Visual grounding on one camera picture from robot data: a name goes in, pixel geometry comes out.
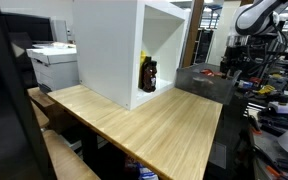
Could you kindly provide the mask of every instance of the white shelf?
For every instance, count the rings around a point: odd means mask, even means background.
[[[154,94],[158,94],[161,90],[172,86],[173,82],[170,81],[165,81],[163,79],[160,78],[156,78],[156,90],[155,92],[151,92],[151,93],[147,93],[145,91],[143,91],[140,88],[137,88],[137,96],[136,96],[136,100],[140,101],[143,98],[149,97],[149,96],[154,96]]]
[[[75,0],[82,84],[129,110],[174,87],[188,15],[166,1]],[[138,89],[141,50],[158,63],[154,93]]]

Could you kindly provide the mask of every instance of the wall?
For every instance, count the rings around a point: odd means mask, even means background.
[[[37,15],[65,20],[68,28],[72,28],[73,0],[0,0],[2,12]]]
[[[221,17],[217,30],[215,30],[212,43],[207,57],[208,63],[220,65],[222,56],[226,50],[226,40],[235,10],[240,6],[241,1],[224,1]]]

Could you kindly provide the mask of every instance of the red object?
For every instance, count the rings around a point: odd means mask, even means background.
[[[271,166],[266,166],[266,169],[268,170],[268,172],[270,172],[272,175],[274,175],[277,178],[280,177],[281,175],[283,175],[283,174],[279,174]]]
[[[214,76],[213,71],[210,70],[210,69],[203,69],[203,70],[201,71],[201,73],[202,73],[202,74],[205,74],[205,75],[207,75],[207,76]]]
[[[250,78],[250,82],[254,83],[254,84],[260,84],[261,83],[261,79],[257,78],[257,77],[251,77]]]
[[[257,131],[256,129],[254,129],[253,127],[251,128],[252,129],[252,132],[254,134],[257,134],[257,135],[261,135],[262,134],[262,131]]]

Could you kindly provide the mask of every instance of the box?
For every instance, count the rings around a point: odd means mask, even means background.
[[[79,84],[75,48],[27,49],[37,82],[45,93]]]
[[[219,72],[218,66],[206,63],[179,68],[177,69],[175,87],[228,105],[234,95],[234,85],[238,75],[233,77],[232,80],[227,80],[200,73],[204,69]]]

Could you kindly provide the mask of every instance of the wooden tabletop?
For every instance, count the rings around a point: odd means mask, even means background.
[[[57,179],[98,180],[100,179],[58,135],[47,130],[43,133]]]
[[[40,104],[42,108],[47,108],[54,104],[54,101],[51,101],[46,94],[41,92],[39,87],[28,89],[27,92],[31,99]]]
[[[31,101],[33,110],[36,115],[36,119],[38,124],[40,125],[40,128],[45,128],[50,123],[49,119],[45,116],[45,114]]]
[[[173,88],[128,111],[78,85],[51,99],[163,179],[203,179],[222,105]]]

